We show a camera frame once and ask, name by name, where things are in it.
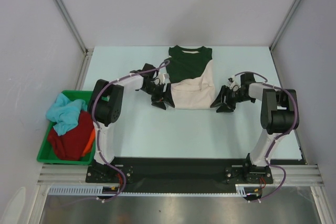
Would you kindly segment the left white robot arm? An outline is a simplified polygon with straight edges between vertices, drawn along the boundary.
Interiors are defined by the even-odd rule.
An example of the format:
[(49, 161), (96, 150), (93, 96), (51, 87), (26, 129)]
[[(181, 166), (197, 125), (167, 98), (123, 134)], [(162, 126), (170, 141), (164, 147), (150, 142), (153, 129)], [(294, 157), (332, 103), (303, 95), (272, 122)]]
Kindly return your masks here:
[(146, 63), (141, 70), (130, 71), (124, 77), (113, 81), (99, 79), (96, 82), (88, 112), (92, 117), (96, 134), (94, 161), (101, 165), (97, 174), (103, 181), (112, 181), (116, 173), (124, 176), (122, 170), (111, 164), (115, 154), (109, 132), (114, 129), (114, 124), (121, 115), (125, 88), (147, 93), (151, 96), (151, 105), (156, 108), (162, 110), (166, 110), (168, 106), (174, 108), (171, 85), (165, 83), (168, 74), (160, 72), (169, 64), (168, 59), (159, 67)]

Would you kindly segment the white and green t-shirt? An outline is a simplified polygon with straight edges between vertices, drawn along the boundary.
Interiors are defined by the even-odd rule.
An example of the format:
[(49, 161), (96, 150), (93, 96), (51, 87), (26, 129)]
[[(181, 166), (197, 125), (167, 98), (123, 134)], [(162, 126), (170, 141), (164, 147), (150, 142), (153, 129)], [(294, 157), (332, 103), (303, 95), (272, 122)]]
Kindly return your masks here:
[(206, 110), (215, 100), (213, 50), (208, 47), (169, 48), (166, 72), (176, 109)]

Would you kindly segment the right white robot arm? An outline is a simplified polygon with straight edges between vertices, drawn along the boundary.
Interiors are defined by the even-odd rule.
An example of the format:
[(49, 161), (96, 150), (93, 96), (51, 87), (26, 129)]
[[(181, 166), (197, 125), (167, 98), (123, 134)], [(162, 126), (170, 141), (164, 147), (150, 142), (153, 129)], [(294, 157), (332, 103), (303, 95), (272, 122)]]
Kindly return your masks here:
[(283, 89), (255, 80), (255, 72), (244, 71), (228, 79), (211, 104), (218, 113), (231, 113), (238, 103), (256, 100), (261, 102), (261, 135), (254, 149), (247, 154), (241, 167), (225, 169), (228, 184), (271, 184), (271, 156), (280, 141), (299, 125), (297, 95), (294, 89)]

